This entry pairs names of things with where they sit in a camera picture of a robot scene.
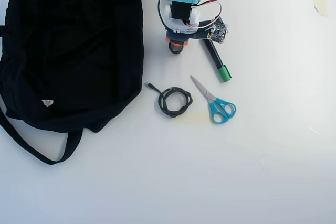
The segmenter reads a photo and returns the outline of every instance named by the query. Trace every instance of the black backpack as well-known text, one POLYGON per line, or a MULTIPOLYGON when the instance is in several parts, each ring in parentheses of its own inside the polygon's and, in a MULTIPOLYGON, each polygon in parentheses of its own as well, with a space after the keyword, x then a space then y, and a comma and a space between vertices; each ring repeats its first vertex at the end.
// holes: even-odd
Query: black backpack
POLYGON ((68 159, 84 128, 99 132, 140 93, 141 0, 9 0, 0 27, 0 94, 9 118, 69 133, 55 162, 29 146, 0 110, 0 125, 52 165, 68 159))

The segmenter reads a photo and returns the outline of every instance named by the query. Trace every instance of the black marker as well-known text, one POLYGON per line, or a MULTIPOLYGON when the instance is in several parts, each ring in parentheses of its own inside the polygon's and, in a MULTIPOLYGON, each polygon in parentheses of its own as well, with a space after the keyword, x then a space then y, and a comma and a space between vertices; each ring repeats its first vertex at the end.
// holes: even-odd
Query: black marker
POLYGON ((207 49, 210 52, 210 55, 212 57, 212 59, 214 60, 216 67, 218 69, 219 74, 221 75, 222 79, 224 82, 227 82, 229 80, 231 80, 231 74, 229 72, 229 70, 227 69, 227 67, 223 64, 217 50, 216 47, 214 45, 214 43, 209 40, 209 39, 204 39, 204 43, 207 47, 207 49))

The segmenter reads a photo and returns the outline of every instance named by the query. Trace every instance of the backpack strap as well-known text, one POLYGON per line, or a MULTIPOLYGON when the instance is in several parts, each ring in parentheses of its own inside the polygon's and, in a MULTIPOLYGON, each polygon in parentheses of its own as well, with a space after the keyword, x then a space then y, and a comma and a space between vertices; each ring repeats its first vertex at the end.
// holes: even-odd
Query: backpack strap
POLYGON ((75 131, 75 132, 69 132, 67 144, 65 147, 64 155, 59 161, 52 161, 48 159, 46 156, 42 155, 40 152, 32 148, 26 141, 23 140, 23 138, 19 135, 19 133, 14 129, 14 127, 11 125, 11 123, 6 118, 5 114, 0 109, 0 125, 4 128, 4 130, 14 139, 14 141, 20 145, 23 149, 34 155, 36 158, 41 160, 42 162, 48 164, 48 165, 55 165, 61 162, 64 162, 67 160, 75 151, 77 148, 82 134, 83 130, 81 131, 75 131))

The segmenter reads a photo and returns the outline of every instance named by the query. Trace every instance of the black cable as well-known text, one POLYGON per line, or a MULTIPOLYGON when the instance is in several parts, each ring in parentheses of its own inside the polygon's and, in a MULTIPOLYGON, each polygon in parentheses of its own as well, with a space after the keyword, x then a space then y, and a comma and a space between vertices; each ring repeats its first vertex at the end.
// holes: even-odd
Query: black cable
MULTIPOLYGON (((161 3, 161 0, 158 0, 158 2, 157 2, 157 11, 158 11, 158 13, 159 13, 159 17, 160 17, 161 23, 162 23, 162 25, 166 28, 166 30, 171 31, 171 32, 174 32, 174 31, 173 31, 172 29, 170 29, 170 28, 166 25, 166 23, 163 21, 163 18, 162 18, 162 15, 161 15, 161 11, 160 11, 160 3, 161 3)), ((205 29, 206 29, 206 28, 204 28, 204 29, 199 29, 197 32, 192 33, 192 34, 188 34, 188 35, 196 35, 196 34, 198 34, 198 33, 203 32, 205 29)))
POLYGON ((173 31, 172 29, 170 29, 169 27, 167 27, 167 25, 165 24, 165 22, 163 21, 163 18, 162 18, 162 15, 161 15, 161 11, 160 11, 160 3, 161 3, 161 0, 159 0, 157 2, 157 11, 159 13, 159 17, 160 17, 160 20, 161 20, 161 23, 162 25, 166 28, 166 30, 168 31, 173 31))
POLYGON ((169 88, 161 92, 151 83, 147 83, 147 86, 160 94, 159 99, 158 99, 160 109, 162 110, 163 113, 170 116, 171 118, 175 118, 185 113, 187 109, 190 107, 190 105, 193 103, 193 98, 191 97, 191 94, 181 88, 173 87, 173 88, 169 88), (181 107, 180 110, 178 111, 170 111, 168 109, 167 102, 166 102, 167 98, 174 93, 181 93, 182 95, 184 95, 186 99, 186 104, 183 107, 181 107))

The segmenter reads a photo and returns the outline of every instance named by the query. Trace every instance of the scissor blade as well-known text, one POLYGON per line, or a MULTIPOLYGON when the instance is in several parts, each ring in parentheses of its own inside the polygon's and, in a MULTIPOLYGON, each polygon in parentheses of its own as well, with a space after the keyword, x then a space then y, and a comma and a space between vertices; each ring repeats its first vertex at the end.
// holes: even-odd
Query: scissor blade
POLYGON ((198 89, 205 95, 205 97, 211 101, 215 101, 216 97, 214 97, 199 81, 195 79, 195 77, 190 76, 190 78, 193 80, 195 85, 198 87, 198 89))

